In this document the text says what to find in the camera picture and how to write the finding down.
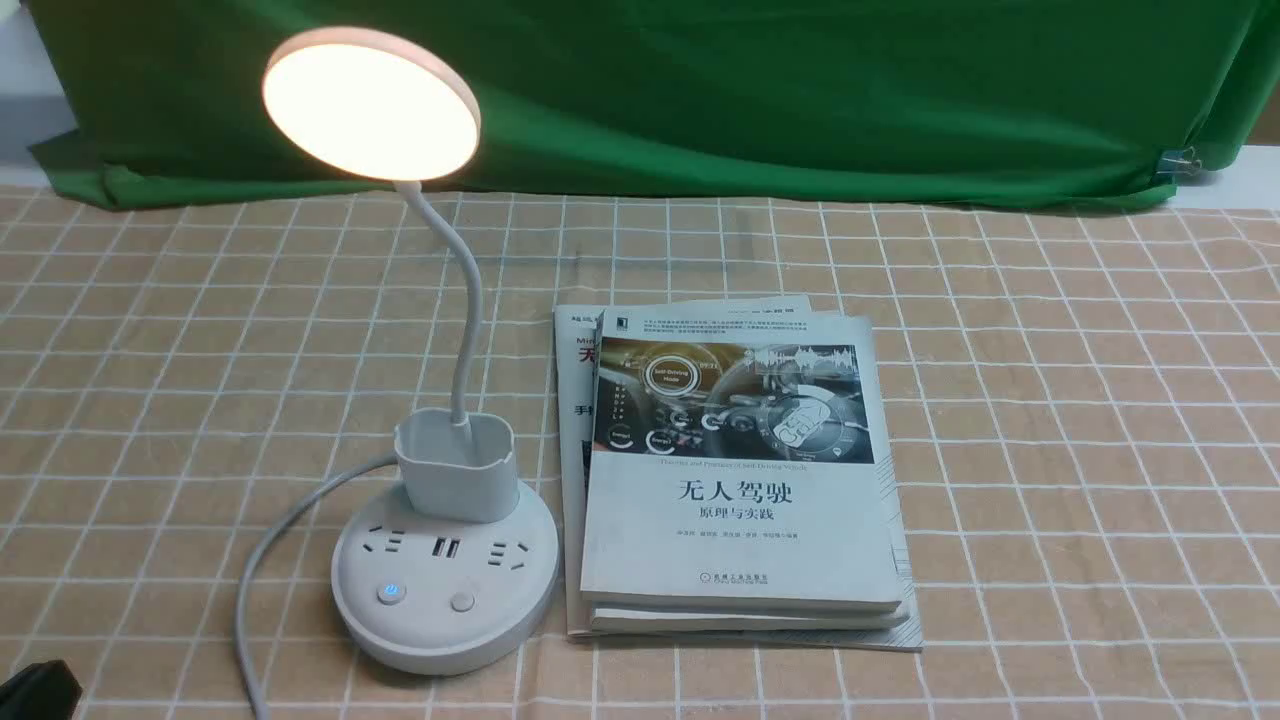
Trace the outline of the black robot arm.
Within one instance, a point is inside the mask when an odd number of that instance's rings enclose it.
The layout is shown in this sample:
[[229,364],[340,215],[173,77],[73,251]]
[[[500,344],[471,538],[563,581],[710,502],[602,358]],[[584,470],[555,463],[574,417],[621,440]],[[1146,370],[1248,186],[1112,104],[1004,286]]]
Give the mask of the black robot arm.
[[82,694],[64,660],[29,664],[1,684],[1,719],[73,719]]

